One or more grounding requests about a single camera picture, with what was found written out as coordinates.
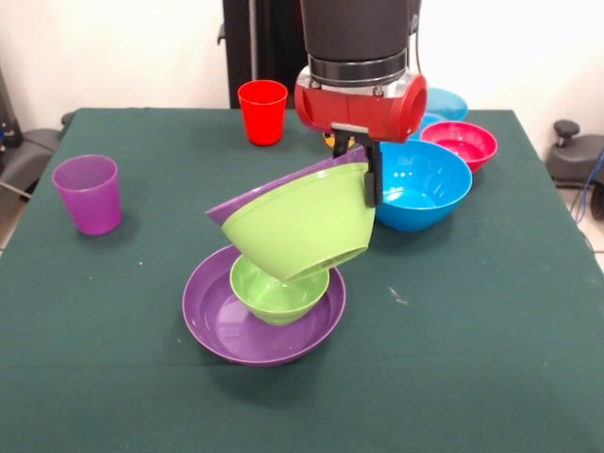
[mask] pink bowl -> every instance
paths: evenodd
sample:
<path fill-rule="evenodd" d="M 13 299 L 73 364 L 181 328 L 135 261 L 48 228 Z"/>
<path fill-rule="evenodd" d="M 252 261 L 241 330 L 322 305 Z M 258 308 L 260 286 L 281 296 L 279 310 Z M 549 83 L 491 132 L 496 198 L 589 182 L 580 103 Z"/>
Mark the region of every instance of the pink bowl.
<path fill-rule="evenodd" d="M 460 156 L 476 173 L 497 153 L 497 139 L 488 130 L 464 121 L 443 121 L 426 127 L 422 140 Z"/>
<path fill-rule="evenodd" d="M 227 220 L 235 211 L 241 209 L 250 201 L 255 200 L 261 195 L 276 189 L 288 182 L 291 182 L 295 179 L 298 179 L 302 176 L 311 175 L 313 173 L 320 172 L 321 170 L 326 170 L 327 168 L 335 167 L 338 165 L 342 165 L 345 163 L 355 163 L 355 162 L 366 162 L 367 156 L 365 155 L 365 148 L 362 146 L 355 146 L 350 151 L 348 151 L 343 156 L 339 156 L 337 159 L 325 159 L 320 162 L 314 163 L 313 165 L 303 168 L 302 170 L 298 170 L 297 172 L 291 173 L 289 175 L 280 177 L 279 179 L 275 179 L 274 181 L 268 182 L 263 186 L 257 187 L 256 189 L 252 189 L 249 192 L 242 193 L 235 198 L 231 198 L 230 200 L 221 203 L 213 207 L 211 210 L 208 210 L 206 214 L 209 216 L 211 220 L 216 222 L 219 226 Z"/>

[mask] green bowl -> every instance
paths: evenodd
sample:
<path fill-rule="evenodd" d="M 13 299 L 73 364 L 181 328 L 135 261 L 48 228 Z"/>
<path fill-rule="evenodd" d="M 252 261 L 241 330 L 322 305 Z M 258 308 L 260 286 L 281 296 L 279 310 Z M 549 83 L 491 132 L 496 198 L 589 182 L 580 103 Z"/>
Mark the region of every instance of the green bowl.
<path fill-rule="evenodd" d="M 284 184 L 235 211 L 230 241 L 268 275 L 295 281 L 357 257 L 376 210 L 364 197 L 366 163 L 348 163 Z"/>
<path fill-rule="evenodd" d="M 241 255 L 230 269 L 230 286 L 239 300 L 267 324 L 287 326 L 314 307 L 329 285 L 329 271 L 283 283 Z"/>

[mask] purple plate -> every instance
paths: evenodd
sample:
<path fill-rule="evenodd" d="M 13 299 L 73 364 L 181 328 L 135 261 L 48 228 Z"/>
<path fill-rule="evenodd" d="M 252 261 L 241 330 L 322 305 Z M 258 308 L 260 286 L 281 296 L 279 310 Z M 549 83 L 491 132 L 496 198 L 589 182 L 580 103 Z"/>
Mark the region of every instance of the purple plate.
<path fill-rule="evenodd" d="M 211 210 L 207 211 L 206 214 L 211 220 L 216 222 L 219 226 L 222 226 L 227 218 L 230 217 L 235 211 L 239 210 L 250 201 L 255 200 L 259 196 L 264 195 L 265 193 L 268 193 L 273 189 L 282 186 L 283 184 L 287 184 L 288 182 L 298 179 L 299 177 L 311 175 L 313 173 L 320 172 L 321 170 L 326 170 L 327 168 L 336 167 L 345 163 L 366 161 L 367 156 L 365 155 L 365 148 L 362 146 L 356 146 L 346 154 L 339 156 L 336 159 L 329 158 L 321 160 L 320 162 L 314 163 L 313 165 L 305 167 L 302 170 L 290 173 L 289 175 L 280 177 L 274 181 L 267 182 L 263 186 L 257 187 L 256 189 L 242 193 L 241 195 L 231 198 L 220 205 L 214 206 Z"/>
<path fill-rule="evenodd" d="M 228 361 L 273 366 L 300 358 L 327 338 L 342 318 L 346 300 L 337 269 L 329 271 L 327 292 L 311 311 L 293 324 L 276 327 L 249 312 L 231 290 L 228 274 L 240 255 L 234 245 L 218 250 L 187 281 L 182 312 L 199 343 Z"/>

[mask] purple cup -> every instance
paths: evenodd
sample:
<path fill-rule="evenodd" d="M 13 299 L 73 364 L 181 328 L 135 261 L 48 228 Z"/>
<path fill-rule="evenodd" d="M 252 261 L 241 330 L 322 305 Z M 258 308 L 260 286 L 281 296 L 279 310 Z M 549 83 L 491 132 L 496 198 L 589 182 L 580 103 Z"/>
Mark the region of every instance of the purple cup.
<path fill-rule="evenodd" d="M 82 233 L 97 236 L 120 225 L 120 185 L 113 159 L 100 155 L 68 159 L 53 172 L 53 183 Z"/>
<path fill-rule="evenodd" d="M 250 201 L 255 200 L 261 195 L 265 193 L 269 193 L 273 189 L 280 187 L 288 182 L 292 182 L 295 179 L 298 179 L 302 176 L 312 175 L 313 173 L 320 172 L 321 170 L 326 170 L 327 168 L 336 167 L 338 165 L 343 165 L 345 163 L 356 163 L 356 162 L 366 162 L 367 156 L 365 154 L 365 148 L 357 145 L 353 147 L 346 154 L 339 156 L 336 159 L 325 159 L 320 162 L 314 163 L 309 167 L 305 167 L 302 170 L 298 170 L 297 172 L 290 173 L 289 175 L 280 177 L 279 179 L 275 179 L 271 182 L 264 184 L 263 186 L 257 187 L 256 189 L 252 189 L 249 192 L 242 193 L 239 196 L 231 198 L 230 200 L 221 203 L 220 205 L 214 206 L 211 210 L 208 210 L 206 214 L 209 216 L 211 220 L 216 222 L 219 226 L 227 220 L 232 214 L 234 214 L 237 210 L 241 209 Z"/>

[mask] blue bowl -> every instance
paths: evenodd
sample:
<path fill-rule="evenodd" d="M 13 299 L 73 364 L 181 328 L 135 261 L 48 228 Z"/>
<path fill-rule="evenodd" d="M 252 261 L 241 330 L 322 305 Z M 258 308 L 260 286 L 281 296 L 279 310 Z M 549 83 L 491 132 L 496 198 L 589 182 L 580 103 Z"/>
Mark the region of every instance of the blue bowl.
<path fill-rule="evenodd" d="M 443 118 L 440 115 L 433 115 L 431 113 L 426 113 L 424 118 L 422 118 L 422 124 L 419 126 L 419 130 L 415 132 L 413 135 L 409 136 L 409 140 L 419 140 L 420 136 L 424 129 L 428 126 L 433 125 L 434 123 L 440 123 L 441 121 L 446 121 L 446 118 Z"/>
<path fill-rule="evenodd" d="M 420 231 L 443 220 L 468 195 L 467 163 L 434 143 L 383 143 L 383 202 L 376 216 L 386 227 Z"/>
<path fill-rule="evenodd" d="M 453 92 L 428 88 L 426 114 L 437 115 L 448 121 L 463 121 L 468 114 L 468 105 Z"/>

